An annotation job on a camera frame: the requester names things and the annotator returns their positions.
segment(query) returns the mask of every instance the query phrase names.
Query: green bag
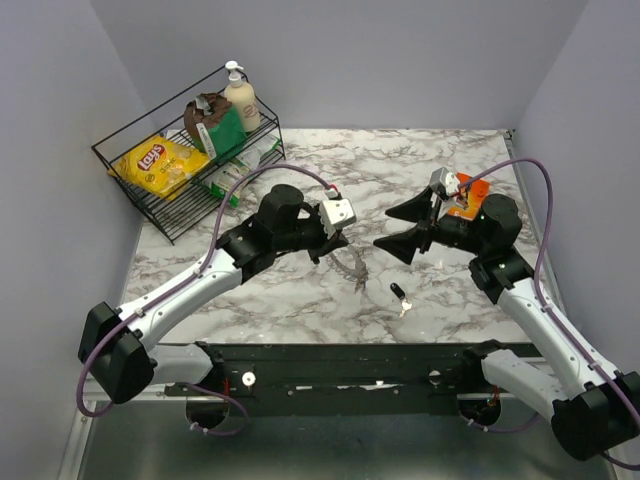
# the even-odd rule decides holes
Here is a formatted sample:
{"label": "green bag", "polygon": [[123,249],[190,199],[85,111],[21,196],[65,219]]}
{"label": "green bag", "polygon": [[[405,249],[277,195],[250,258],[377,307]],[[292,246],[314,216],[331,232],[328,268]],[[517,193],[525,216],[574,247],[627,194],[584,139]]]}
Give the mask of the green bag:
{"label": "green bag", "polygon": [[236,107],[217,93],[200,95],[209,110],[199,109],[196,101],[189,102],[184,112],[184,125],[194,146],[216,163],[226,162],[244,147],[247,134],[242,127]]}

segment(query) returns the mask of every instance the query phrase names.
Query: soap dispenser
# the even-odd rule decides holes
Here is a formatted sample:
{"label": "soap dispenser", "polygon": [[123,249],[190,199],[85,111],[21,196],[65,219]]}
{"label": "soap dispenser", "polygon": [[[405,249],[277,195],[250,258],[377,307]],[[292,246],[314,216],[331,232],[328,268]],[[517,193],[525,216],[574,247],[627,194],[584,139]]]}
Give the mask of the soap dispenser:
{"label": "soap dispenser", "polygon": [[244,68],[238,65],[238,62],[233,60],[227,62],[225,68],[229,70],[229,85],[224,89],[224,96],[236,107],[244,131],[252,132],[260,126],[256,93],[253,87],[245,82],[240,75],[238,70],[242,71]]}

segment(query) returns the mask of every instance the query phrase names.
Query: wall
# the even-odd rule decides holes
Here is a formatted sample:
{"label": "wall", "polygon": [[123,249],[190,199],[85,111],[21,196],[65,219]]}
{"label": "wall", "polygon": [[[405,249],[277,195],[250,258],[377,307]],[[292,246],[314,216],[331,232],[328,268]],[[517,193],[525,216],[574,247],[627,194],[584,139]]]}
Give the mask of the wall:
{"label": "wall", "polygon": [[[638,25],[637,1],[591,0],[515,139],[551,171],[550,255],[569,316],[624,371],[640,371]],[[530,168],[523,176],[542,219],[544,183]]]}
{"label": "wall", "polygon": [[147,106],[233,58],[284,125],[363,128],[513,128],[586,4],[91,1]]}
{"label": "wall", "polygon": [[142,104],[86,0],[0,9],[0,476],[51,480],[84,316],[117,302],[139,228],[89,145]]}

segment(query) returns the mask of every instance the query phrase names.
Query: white marble surface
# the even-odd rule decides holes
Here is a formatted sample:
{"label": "white marble surface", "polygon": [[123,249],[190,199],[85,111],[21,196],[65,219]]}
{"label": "white marble surface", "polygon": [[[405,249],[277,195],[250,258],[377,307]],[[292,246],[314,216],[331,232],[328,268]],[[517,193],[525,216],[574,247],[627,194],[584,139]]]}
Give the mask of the white marble surface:
{"label": "white marble surface", "polygon": [[[178,325],[165,341],[235,343],[379,343],[476,342],[495,338],[527,341],[520,328],[473,284],[471,255],[435,245],[400,263],[373,247],[375,238],[406,230],[384,210],[419,193],[440,166],[476,174],[508,158],[500,132],[434,130],[283,130],[288,162],[318,172],[339,186],[356,209],[358,223],[345,230],[369,270],[364,292],[330,267],[314,266],[305,252],[276,261],[267,272],[209,302]],[[524,217],[517,247],[533,263],[537,247],[513,171],[489,178],[491,191],[519,202]],[[255,211],[276,183],[300,188],[307,199],[321,200],[313,180],[288,170],[270,172],[245,191],[230,210],[223,229]],[[181,237],[175,246],[146,223],[126,292],[131,300],[153,290],[191,265],[205,252],[215,213]],[[338,258],[353,265],[350,255]],[[389,289],[398,283],[413,302],[400,319],[400,305]]]}

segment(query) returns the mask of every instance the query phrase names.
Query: wire rack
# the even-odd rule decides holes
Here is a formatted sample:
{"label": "wire rack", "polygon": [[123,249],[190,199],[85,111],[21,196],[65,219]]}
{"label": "wire rack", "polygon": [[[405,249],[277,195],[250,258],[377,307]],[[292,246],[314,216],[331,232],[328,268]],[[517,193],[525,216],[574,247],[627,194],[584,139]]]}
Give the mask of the wire rack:
{"label": "wire rack", "polygon": [[[124,180],[112,167],[124,155],[141,143],[147,141],[154,135],[164,134],[168,130],[177,130],[177,133],[172,133],[171,136],[167,136],[168,140],[181,145],[194,147],[183,125],[184,108],[189,101],[200,93],[211,91],[222,93],[227,80],[225,73],[226,70],[224,70],[224,67],[218,68],[91,147],[105,168],[114,174],[114,180],[125,195],[127,195],[131,203],[155,225],[172,244],[220,205],[221,200],[211,194],[202,180],[231,160],[233,155],[225,154],[216,157],[214,161],[209,162],[202,170],[193,175],[193,177],[188,180],[186,186],[184,184],[177,185],[163,197],[154,195]],[[248,134],[242,151],[251,147],[265,135],[273,132],[280,140],[278,146],[260,159],[261,166],[271,165],[285,159],[280,121],[273,110],[260,100],[260,98],[257,98],[257,101],[260,109],[260,126]],[[176,111],[180,113],[177,117],[175,116]],[[121,153],[110,155],[110,152]],[[238,154],[235,148],[232,148],[230,152],[236,155]],[[177,197],[171,201],[167,200],[167,198],[174,195],[175,192],[178,192]]]}

